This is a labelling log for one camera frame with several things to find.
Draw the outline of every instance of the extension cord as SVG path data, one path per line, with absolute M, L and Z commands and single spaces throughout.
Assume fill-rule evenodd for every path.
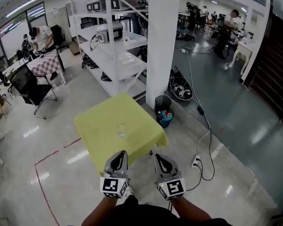
M 196 165 L 198 165 L 199 160 L 200 160 L 200 156 L 196 155 L 195 158 L 194 158 L 194 161 L 192 163 L 193 168 L 197 167 Z

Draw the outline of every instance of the glossy floor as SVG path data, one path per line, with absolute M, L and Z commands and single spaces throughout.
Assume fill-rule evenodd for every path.
M 109 96 L 89 72 L 81 69 L 80 56 L 73 57 L 69 50 L 64 50 L 61 57 L 67 85 L 62 85 L 59 78 L 55 80 L 58 101 L 49 100 L 42 105 L 48 118 L 34 117 L 33 107 L 15 96 L 10 98 L 12 106 L 5 108 L 7 119 L 0 122 L 0 131 L 5 134 L 0 142 L 0 157 L 5 161 L 0 165 L 0 218 L 8 217 L 13 226 L 79 226 L 102 199 L 99 175 L 82 142 L 65 146 L 78 139 L 73 118 Z M 145 104 L 143 107 L 153 113 Z M 200 134 L 206 133 L 197 120 L 191 117 L 189 121 Z M 177 119 L 166 133 L 169 146 L 155 147 L 153 152 L 176 160 L 187 187 L 192 188 L 200 179 L 199 169 L 189 166 L 197 153 L 200 136 Z M 186 194 L 187 199 L 212 217 L 224 218 L 235 226 L 266 225 L 275 213 L 275 203 L 247 168 L 214 137 L 212 151 L 216 169 L 213 180 L 202 181 Z M 209 178 L 213 169 L 208 143 L 201 146 L 200 156 L 204 177 Z M 154 186 L 152 156 L 144 155 L 134 162 L 129 167 L 129 176 L 140 203 L 167 207 Z
M 176 47 L 207 47 L 216 43 L 207 34 L 198 32 L 195 41 L 177 41 Z M 240 82 L 243 61 L 228 63 L 208 49 L 194 49 L 189 53 L 193 84 L 197 97 L 207 114 L 216 137 L 258 178 L 272 198 L 283 206 L 283 125 L 268 104 Z M 175 50 L 176 65 L 191 84 L 189 61 L 186 54 Z M 180 103 L 206 126 L 193 102 Z

